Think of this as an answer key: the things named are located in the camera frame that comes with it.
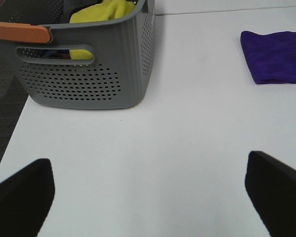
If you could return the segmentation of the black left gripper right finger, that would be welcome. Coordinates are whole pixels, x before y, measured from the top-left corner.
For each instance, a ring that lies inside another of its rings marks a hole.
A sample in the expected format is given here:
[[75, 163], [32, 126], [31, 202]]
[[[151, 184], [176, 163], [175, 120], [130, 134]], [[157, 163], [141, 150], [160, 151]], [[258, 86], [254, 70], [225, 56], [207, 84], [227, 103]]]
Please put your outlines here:
[[251, 151], [246, 192], [272, 237], [296, 237], [296, 170], [262, 152]]

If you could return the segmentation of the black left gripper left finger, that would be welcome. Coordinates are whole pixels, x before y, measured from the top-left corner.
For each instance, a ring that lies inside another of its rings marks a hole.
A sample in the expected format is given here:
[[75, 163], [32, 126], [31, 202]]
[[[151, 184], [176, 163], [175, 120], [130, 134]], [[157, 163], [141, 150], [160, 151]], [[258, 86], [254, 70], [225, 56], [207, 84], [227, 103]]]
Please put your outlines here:
[[36, 237], [55, 196], [51, 162], [40, 158], [0, 183], [0, 237]]

